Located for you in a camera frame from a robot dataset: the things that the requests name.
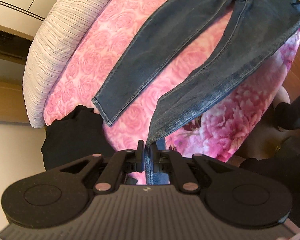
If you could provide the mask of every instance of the pillow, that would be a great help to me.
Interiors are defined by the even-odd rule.
[[[40,26],[29,49],[23,94],[30,123],[44,126],[48,93],[82,37],[109,0],[58,0]]]

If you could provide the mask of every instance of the pink rose blanket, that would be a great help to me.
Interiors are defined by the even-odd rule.
[[[77,105],[94,107],[92,97],[142,24],[165,1],[111,0],[108,3],[51,89],[43,114],[47,125],[63,118]],[[106,138],[114,149],[136,149],[139,139],[147,139],[158,98],[206,61],[218,44],[231,13],[229,9],[185,48],[112,127],[104,124]],[[167,136],[167,148],[176,149],[187,157],[203,153],[226,162],[271,104],[291,67],[299,43],[300,29],[229,96]],[[139,184],[145,184],[144,174],[134,174],[134,177]]]

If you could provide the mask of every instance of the black cloth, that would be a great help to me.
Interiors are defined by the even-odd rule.
[[[103,133],[103,118],[93,108],[77,106],[71,113],[47,127],[41,152],[46,170],[101,153],[112,157],[115,150]]]
[[[274,122],[286,130],[300,129],[300,96],[291,104],[279,103],[274,110]]]
[[[240,168],[275,179],[292,193],[293,203],[289,218],[300,228],[300,154],[291,158],[255,158],[241,163]]]

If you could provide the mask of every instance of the wall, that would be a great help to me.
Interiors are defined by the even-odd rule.
[[[0,231],[8,224],[1,196],[13,182],[44,171],[41,146],[44,129],[25,124],[0,123]]]
[[[0,59],[0,81],[15,85],[22,85],[25,66]]]

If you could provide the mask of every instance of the jeans leg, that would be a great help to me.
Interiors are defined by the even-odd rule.
[[[92,99],[107,125],[232,0],[168,0],[144,23]]]
[[[296,0],[236,0],[210,58],[163,95],[147,144],[167,136],[221,101],[300,27]]]

